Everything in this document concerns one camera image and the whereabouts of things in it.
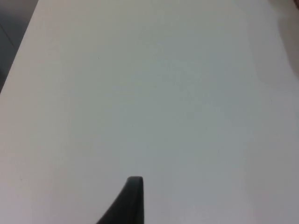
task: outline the gray floor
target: gray floor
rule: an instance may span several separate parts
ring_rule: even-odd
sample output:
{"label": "gray floor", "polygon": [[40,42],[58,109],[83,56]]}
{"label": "gray floor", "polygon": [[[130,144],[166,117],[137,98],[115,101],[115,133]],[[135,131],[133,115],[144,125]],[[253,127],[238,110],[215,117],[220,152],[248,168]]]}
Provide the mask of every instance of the gray floor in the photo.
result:
{"label": "gray floor", "polygon": [[38,0],[0,0],[0,91]]}

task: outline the table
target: table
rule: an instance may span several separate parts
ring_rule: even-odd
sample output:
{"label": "table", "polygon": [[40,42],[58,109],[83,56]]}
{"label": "table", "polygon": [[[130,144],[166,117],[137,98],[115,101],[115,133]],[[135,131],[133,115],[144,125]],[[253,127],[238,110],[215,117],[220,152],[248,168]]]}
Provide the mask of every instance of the table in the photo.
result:
{"label": "table", "polygon": [[130,175],[145,222],[299,220],[292,1],[40,0],[0,95],[0,217],[93,224]]}

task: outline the white surface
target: white surface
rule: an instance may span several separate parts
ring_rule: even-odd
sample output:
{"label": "white surface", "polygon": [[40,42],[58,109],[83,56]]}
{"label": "white surface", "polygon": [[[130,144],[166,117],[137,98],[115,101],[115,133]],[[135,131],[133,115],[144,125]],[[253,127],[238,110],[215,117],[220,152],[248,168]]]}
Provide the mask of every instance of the white surface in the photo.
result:
{"label": "white surface", "polygon": [[147,224],[298,223],[292,9],[40,0],[0,95],[1,220],[93,224],[142,175]]}

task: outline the black object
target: black object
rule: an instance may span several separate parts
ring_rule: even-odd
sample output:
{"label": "black object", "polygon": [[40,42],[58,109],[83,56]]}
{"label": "black object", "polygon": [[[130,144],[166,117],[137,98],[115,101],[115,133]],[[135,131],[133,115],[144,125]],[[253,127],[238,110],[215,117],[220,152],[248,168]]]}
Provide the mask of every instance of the black object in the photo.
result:
{"label": "black object", "polygon": [[132,176],[97,224],[144,224],[143,178]]}

